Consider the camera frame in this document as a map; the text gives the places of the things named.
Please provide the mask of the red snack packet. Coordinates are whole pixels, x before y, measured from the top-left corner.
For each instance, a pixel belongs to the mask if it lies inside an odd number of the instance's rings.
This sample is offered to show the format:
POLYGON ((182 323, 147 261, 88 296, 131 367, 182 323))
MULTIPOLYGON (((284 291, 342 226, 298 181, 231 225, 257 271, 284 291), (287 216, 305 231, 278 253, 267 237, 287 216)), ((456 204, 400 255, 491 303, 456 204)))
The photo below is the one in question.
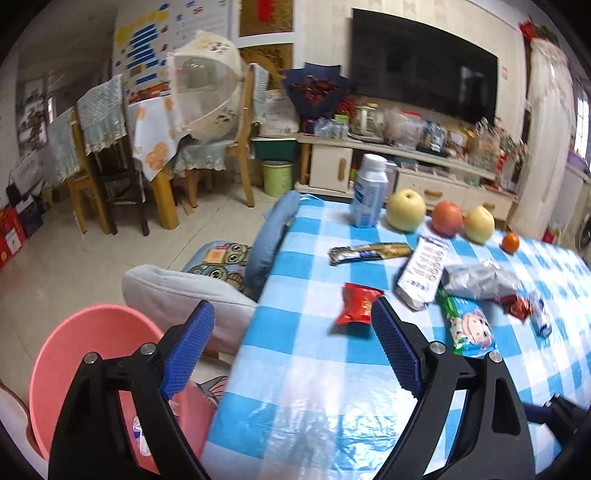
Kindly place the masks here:
POLYGON ((342 312, 335 323, 370 325, 373 303, 383 296, 384 291, 381 289, 346 282, 342 287, 342 312))

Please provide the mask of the white blue milk bottle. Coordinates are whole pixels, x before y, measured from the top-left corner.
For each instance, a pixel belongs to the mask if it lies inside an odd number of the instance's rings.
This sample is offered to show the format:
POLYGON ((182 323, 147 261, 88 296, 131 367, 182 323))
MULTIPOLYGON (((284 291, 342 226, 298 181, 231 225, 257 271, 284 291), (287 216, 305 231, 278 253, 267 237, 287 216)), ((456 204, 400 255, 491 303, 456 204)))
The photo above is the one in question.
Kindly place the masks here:
POLYGON ((384 157, 374 153, 363 155, 353 184, 351 214, 355 227, 370 228, 377 224, 389 185, 386 169, 384 157))

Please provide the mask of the wooden chair with cover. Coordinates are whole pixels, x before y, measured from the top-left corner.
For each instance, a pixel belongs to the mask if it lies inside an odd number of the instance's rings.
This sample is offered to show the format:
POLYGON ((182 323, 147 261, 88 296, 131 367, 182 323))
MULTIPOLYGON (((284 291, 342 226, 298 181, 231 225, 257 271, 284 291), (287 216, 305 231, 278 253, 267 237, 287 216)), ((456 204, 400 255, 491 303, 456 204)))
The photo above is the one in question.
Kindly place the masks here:
POLYGON ((141 174, 131 154, 122 75, 90 88, 48 126, 58 180, 70 194, 75 219, 87 231, 88 204, 107 235, 118 233, 112 209, 132 206, 143 235, 149 234, 141 174))

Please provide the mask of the grey white cushion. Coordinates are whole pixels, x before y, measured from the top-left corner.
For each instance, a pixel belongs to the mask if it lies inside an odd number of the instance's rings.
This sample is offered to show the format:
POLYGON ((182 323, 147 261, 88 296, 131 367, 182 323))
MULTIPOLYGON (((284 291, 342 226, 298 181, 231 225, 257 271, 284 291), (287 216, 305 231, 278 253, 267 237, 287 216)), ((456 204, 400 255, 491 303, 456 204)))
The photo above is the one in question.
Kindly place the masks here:
POLYGON ((122 278, 126 305, 161 331, 182 324, 197 304, 205 300, 214 309, 214 329, 208 340, 211 351, 235 356, 249 328, 257 304, 221 280, 180 271, 141 265, 122 278))

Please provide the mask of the small orange tangerine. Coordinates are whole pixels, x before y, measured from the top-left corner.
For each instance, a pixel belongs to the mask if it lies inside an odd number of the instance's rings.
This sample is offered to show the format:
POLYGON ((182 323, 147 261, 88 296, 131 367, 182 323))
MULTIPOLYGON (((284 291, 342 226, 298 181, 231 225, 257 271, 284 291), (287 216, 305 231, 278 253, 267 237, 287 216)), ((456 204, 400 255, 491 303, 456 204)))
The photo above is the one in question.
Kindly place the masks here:
POLYGON ((508 232, 500 244, 500 248, 509 255, 514 255, 520 248, 520 238, 514 232, 508 232))

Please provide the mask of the white tv cabinet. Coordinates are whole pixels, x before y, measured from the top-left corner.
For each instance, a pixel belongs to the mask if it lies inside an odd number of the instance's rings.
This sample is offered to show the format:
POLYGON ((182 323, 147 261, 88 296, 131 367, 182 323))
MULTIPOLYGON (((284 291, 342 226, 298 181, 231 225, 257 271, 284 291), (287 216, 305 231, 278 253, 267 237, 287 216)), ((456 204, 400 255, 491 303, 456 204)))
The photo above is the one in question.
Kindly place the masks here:
POLYGON ((318 138, 298 134, 301 146, 300 176, 294 188, 301 193, 339 199, 353 198, 355 162, 365 153, 376 153, 389 160, 388 194, 413 189, 433 209, 442 200, 449 200, 465 213, 483 206, 495 220, 507 224, 519 198, 511 193, 490 189, 486 183, 495 174, 468 164, 416 150, 398 149, 360 141, 318 138))

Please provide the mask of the blue fabric chair back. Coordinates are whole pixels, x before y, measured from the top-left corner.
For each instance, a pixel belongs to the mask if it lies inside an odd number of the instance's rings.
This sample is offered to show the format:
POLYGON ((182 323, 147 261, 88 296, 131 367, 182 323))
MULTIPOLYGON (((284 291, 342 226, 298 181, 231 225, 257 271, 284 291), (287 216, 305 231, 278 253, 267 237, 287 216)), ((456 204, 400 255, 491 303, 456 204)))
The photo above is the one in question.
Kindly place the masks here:
POLYGON ((245 288, 253 300, 259 299, 263 291, 276 253, 279 251, 288 225, 297 214, 300 201, 301 193, 290 190, 283 194, 266 214, 266 222, 252 244, 245 267, 245 288))

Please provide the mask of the black television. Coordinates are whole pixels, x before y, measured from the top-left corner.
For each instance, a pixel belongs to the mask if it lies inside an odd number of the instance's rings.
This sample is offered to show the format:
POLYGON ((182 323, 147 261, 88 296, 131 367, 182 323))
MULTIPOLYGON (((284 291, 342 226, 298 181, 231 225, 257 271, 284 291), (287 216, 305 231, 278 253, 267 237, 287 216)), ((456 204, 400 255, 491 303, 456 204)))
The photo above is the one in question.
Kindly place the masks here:
POLYGON ((434 110, 475 124, 496 116, 498 58, 444 30, 402 17, 353 10, 353 91, 434 110))

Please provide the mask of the washing machine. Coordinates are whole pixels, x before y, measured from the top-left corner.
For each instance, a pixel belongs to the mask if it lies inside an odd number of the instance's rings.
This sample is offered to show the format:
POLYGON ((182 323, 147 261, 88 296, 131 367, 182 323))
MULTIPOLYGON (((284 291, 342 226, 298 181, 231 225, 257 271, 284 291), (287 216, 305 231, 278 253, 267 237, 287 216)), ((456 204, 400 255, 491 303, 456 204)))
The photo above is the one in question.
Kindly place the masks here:
POLYGON ((591 212, 587 208, 574 236, 573 249, 579 254, 584 263, 590 266, 591 263, 591 212))

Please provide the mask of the yellow red noodle wrapper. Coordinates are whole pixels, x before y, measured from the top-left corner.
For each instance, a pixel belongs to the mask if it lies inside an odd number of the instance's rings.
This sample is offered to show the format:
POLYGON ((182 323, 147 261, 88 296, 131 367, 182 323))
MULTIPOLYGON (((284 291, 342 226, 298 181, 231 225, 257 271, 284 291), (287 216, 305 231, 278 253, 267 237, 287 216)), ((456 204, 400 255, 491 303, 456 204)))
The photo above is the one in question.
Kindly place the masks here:
POLYGON ((512 315, 522 322, 525 322, 533 314, 532 302, 527 297, 511 294, 499 297, 497 303, 505 314, 512 315))

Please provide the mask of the clear white blue plastic wrapper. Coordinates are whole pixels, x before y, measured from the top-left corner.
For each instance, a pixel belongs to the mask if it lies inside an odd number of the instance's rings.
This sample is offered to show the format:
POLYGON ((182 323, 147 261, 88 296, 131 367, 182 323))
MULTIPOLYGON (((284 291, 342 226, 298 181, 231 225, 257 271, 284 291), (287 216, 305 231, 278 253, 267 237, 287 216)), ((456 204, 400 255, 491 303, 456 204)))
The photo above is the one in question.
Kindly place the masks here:
POLYGON ((538 337, 548 338, 552 333, 551 316, 546 309, 545 302, 537 291, 528 294, 530 306, 530 322, 538 337))

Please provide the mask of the white curtain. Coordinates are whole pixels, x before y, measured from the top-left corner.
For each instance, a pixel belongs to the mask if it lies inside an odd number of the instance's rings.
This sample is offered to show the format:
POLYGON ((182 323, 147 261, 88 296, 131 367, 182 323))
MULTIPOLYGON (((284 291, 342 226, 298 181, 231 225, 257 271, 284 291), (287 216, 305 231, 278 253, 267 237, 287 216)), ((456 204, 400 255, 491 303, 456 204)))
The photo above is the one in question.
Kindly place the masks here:
POLYGON ((519 204, 509 228, 522 237, 541 239, 557 203, 576 128, 573 82, 564 52, 553 43, 531 41, 528 87, 531 160, 521 174, 519 204))

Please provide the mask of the blue white checkered tablecloth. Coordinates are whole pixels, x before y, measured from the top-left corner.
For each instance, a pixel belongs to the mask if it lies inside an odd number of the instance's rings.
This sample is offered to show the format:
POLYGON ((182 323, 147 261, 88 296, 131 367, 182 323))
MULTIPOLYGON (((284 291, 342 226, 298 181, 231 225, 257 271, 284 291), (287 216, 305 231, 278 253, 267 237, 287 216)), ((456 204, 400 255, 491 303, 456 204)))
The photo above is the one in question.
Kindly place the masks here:
MULTIPOLYGON (((448 262, 488 260, 515 272, 549 310, 552 332, 486 304, 484 312, 520 398, 561 395, 590 404, 590 271, 574 252, 531 239, 508 255, 495 233, 483 246, 450 243, 448 262)), ((201 461, 214 479, 370 479, 403 432, 415 398, 401 389, 372 328, 335 325, 342 287, 381 289, 400 317, 449 343, 437 305, 410 310, 394 295, 400 259, 334 266, 329 250, 377 242, 415 245, 386 222, 358 229, 349 206, 306 196, 233 362, 201 461)))

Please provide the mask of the dark blue flower bouquet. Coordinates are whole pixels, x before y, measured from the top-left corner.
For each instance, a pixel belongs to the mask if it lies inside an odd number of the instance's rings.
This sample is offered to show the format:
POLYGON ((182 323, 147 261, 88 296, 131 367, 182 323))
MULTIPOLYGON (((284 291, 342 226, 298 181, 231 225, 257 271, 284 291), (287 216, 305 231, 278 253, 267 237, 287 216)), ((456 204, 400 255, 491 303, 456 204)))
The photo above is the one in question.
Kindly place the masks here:
POLYGON ((349 97, 351 81, 341 70, 341 65, 305 62, 300 69, 283 71, 281 84, 300 119, 301 133, 312 133, 318 119, 353 118, 356 104, 349 97))

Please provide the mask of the green waste bucket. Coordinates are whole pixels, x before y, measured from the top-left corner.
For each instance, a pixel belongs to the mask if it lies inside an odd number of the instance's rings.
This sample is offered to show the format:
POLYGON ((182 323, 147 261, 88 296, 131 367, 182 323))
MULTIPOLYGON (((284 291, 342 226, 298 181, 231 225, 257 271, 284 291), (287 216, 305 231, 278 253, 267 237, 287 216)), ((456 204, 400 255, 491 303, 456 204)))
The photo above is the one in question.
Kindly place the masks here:
POLYGON ((293 164, 288 161, 263 161, 263 190, 279 198, 293 188, 293 164))

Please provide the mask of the green blue cartoon snack bag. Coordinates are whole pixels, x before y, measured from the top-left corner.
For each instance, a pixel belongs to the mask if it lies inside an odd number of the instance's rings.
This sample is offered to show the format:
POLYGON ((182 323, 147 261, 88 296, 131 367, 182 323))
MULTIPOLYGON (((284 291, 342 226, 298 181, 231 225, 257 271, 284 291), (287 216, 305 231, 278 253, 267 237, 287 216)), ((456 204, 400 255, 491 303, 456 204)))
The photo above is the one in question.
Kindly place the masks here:
POLYGON ((493 330, 477 302, 453 296, 443 288, 436 300, 448 323, 456 355, 481 358, 498 350, 493 330))

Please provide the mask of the owl pattern cushion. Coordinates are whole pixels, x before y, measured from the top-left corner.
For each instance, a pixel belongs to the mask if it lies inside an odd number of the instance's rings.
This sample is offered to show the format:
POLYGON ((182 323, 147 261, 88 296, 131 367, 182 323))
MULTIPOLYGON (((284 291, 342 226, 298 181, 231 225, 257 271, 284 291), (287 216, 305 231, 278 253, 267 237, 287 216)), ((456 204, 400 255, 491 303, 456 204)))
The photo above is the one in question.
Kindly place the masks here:
POLYGON ((183 272, 211 277, 245 292, 245 267, 252 247, 216 240, 200 247, 183 267, 183 272))

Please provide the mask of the red apple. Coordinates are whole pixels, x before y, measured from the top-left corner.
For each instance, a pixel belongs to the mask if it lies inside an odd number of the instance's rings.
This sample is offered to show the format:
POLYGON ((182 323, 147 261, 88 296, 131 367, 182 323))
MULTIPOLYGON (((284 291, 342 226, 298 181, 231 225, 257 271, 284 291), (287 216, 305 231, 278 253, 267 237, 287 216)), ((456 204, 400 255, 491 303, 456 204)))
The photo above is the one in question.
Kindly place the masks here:
POLYGON ((462 229, 464 218, 460 207, 448 200, 439 202, 432 212, 431 225, 435 232, 444 237, 454 237, 462 229))

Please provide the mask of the silver foil bag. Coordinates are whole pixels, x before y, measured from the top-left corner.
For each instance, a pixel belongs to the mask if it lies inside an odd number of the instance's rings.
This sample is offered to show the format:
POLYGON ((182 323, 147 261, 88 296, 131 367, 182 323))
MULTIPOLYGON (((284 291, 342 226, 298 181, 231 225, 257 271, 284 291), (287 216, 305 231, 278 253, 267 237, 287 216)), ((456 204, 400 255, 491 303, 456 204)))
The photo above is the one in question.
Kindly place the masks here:
POLYGON ((445 268, 443 290, 449 295, 470 300, 496 300, 522 290, 522 282, 512 270, 487 260, 445 268))

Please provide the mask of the gold black wrapper stick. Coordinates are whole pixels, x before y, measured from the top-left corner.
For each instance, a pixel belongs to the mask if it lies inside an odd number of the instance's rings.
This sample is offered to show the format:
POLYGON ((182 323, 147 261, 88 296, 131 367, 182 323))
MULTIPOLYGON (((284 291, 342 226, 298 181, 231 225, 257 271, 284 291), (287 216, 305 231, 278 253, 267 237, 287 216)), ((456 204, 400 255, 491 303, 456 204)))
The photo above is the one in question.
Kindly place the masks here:
POLYGON ((408 257, 413 249, 406 243, 373 243, 352 247, 335 247, 329 250, 332 266, 369 261, 383 261, 408 257))

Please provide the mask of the white milk carton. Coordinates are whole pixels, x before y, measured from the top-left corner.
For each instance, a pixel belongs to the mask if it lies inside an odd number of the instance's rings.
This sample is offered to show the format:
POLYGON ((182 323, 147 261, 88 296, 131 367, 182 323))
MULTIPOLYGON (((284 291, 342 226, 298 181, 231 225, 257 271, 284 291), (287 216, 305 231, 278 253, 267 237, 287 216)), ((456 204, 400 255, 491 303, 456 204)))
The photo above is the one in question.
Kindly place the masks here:
POLYGON ((133 417, 132 433, 133 433, 133 437, 136 441, 136 445, 137 445, 137 449, 139 451, 139 454, 143 457, 150 457, 151 453, 150 453, 146 438, 143 434, 143 430, 140 425, 139 418, 137 416, 133 417))
POLYGON ((425 310, 435 300, 449 251, 447 240, 419 238, 394 290, 411 310, 425 310))

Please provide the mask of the large yellow pear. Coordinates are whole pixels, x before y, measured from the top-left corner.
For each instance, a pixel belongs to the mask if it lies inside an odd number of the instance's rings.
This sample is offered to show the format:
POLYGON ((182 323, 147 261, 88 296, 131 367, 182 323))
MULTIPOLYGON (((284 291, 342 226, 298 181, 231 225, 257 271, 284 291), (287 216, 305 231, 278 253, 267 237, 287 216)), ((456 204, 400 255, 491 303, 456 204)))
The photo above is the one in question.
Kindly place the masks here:
POLYGON ((427 207, 422 196, 412 190, 403 189, 389 198, 386 217, 389 225, 404 232, 414 232, 423 222, 427 207))

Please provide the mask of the mesh food cover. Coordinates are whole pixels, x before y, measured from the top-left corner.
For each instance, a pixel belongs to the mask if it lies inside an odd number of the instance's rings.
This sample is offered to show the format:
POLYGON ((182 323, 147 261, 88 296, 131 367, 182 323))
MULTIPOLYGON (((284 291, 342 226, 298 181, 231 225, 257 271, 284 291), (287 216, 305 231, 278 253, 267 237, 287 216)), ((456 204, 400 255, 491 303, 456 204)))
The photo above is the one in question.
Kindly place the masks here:
POLYGON ((245 62, 224 36, 199 30, 166 58, 176 130, 216 142, 238 125, 245 62))

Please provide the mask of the pink plastic trash bin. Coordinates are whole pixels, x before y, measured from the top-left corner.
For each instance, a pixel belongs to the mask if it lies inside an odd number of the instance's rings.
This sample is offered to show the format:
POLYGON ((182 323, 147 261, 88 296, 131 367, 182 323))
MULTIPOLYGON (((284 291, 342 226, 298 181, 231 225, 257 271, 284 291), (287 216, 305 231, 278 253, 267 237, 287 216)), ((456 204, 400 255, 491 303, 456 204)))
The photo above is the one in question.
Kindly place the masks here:
MULTIPOLYGON (((162 336, 160 328, 140 312, 108 304, 79 311, 49 335, 34 363, 29 385, 32 430, 44 458, 49 457, 61 406, 83 356, 89 352, 104 359, 130 355, 144 343, 157 343, 162 336)), ((169 405, 189 446, 200 456, 214 414, 213 403, 190 381, 169 405)))

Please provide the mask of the small yellow pear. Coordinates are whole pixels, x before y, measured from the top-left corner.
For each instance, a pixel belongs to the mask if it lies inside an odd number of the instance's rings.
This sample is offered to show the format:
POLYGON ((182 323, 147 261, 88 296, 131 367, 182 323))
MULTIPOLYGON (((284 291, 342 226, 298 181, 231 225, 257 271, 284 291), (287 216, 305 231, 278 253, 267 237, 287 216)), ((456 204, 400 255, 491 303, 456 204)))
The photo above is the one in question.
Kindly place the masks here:
POLYGON ((484 206, 474 208, 464 220, 464 235, 473 243, 484 245, 493 235, 495 219, 484 206))

